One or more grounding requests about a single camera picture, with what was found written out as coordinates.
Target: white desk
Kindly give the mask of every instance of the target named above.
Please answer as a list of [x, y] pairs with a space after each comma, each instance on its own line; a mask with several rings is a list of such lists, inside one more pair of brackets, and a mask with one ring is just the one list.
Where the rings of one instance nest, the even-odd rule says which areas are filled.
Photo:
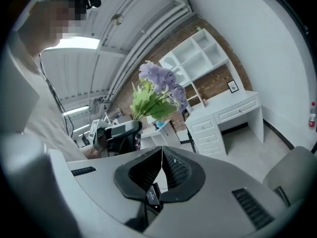
[[207, 106], [193, 107], [185, 124], [200, 154], [226, 154], [219, 124], [247, 115], [248, 125], [263, 143], [264, 129], [261, 103], [257, 92], [229, 90], [207, 100]]
[[141, 149], [163, 145], [180, 147], [181, 143], [169, 121], [157, 130], [154, 126], [142, 130]]

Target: white bookshelf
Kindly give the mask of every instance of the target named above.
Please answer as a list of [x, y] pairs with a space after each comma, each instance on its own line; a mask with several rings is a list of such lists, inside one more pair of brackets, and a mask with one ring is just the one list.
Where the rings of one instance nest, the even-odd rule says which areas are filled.
[[204, 104], [194, 82], [226, 64], [239, 90], [244, 91], [242, 81], [225, 51], [206, 30], [202, 29], [175, 49], [167, 53], [160, 61], [162, 67], [171, 69], [176, 76], [176, 83], [183, 87], [192, 85], [196, 95]]

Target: brick wall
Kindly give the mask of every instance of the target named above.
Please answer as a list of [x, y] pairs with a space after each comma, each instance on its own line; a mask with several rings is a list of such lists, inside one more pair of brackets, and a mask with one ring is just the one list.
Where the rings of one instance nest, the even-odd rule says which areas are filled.
[[[165, 56], [168, 52], [177, 47], [180, 43], [185, 41], [187, 38], [195, 34], [198, 30], [197, 28], [205, 28], [221, 45], [223, 50], [227, 53], [228, 57], [232, 61], [233, 65], [237, 69], [237, 72], [242, 80], [242, 83], [246, 90], [252, 91], [252, 86], [249, 78], [240, 63], [240, 60], [233, 52], [226, 40], [210, 25], [206, 20], [201, 18], [199, 15], [194, 15], [171, 33], [169, 33], [165, 38], [163, 38], [158, 44], [155, 45], [153, 49], [144, 57], [142, 62], [135, 68], [126, 81], [126, 84], [117, 94], [116, 98], [112, 102], [110, 111], [120, 108], [123, 115], [132, 115], [130, 110], [130, 105], [132, 104], [132, 83], [138, 85], [139, 81], [139, 67], [141, 64], [145, 63], [146, 60], [150, 60], [159, 65], [159, 60]], [[232, 80], [232, 76], [226, 67], [226, 65], [208, 73], [204, 77], [195, 81], [195, 86], [197, 87], [201, 97], [203, 99], [209, 99], [215, 95], [218, 95], [226, 90], [228, 90], [227, 82]], [[195, 91], [192, 86], [186, 87], [186, 96], [189, 98], [195, 95]], [[190, 105], [193, 106], [198, 103], [198, 98], [190, 101]], [[182, 131], [186, 129], [183, 117], [181, 114], [172, 114], [168, 119], [171, 119], [172, 124], [176, 131]], [[143, 123], [143, 128], [148, 127], [146, 119], [141, 120]]]

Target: green leaves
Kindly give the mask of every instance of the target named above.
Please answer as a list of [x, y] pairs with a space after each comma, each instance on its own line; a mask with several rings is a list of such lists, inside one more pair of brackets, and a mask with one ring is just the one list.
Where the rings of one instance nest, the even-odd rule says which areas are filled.
[[134, 120], [150, 115], [156, 120], [162, 120], [177, 111], [175, 104], [171, 104], [164, 94], [153, 91], [152, 83], [142, 80], [141, 86], [136, 89], [132, 83], [134, 99], [130, 108], [133, 111]]
[[156, 119], [156, 120], [162, 120], [165, 117], [168, 117], [171, 113], [177, 111], [177, 108], [168, 103], [167, 101], [164, 101], [161, 104], [157, 104], [155, 105], [152, 109], [151, 109], [151, 116]]

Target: purple flower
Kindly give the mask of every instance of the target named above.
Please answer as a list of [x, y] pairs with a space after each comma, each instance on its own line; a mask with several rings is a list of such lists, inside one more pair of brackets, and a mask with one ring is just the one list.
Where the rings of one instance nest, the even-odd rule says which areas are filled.
[[184, 100], [186, 100], [185, 89], [179, 84], [172, 84], [171, 89], [169, 91], [174, 100], [178, 102], [183, 102]]
[[155, 85], [154, 91], [161, 93], [166, 87], [171, 87], [175, 83], [176, 78], [172, 71], [164, 69], [153, 63], [146, 63], [140, 66], [139, 78], [146, 79]]
[[186, 100], [186, 92], [184, 87], [180, 86], [179, 84], [173, 83], [171, 85], [170, 94], [173, 99], [173, 101], [179, 103], [178, 112], [182, 112], [185, 110], [188, 106], [187, 100]]
[[179, 104], [178, 112], [183, 112], [188, 106], [187, 100]]

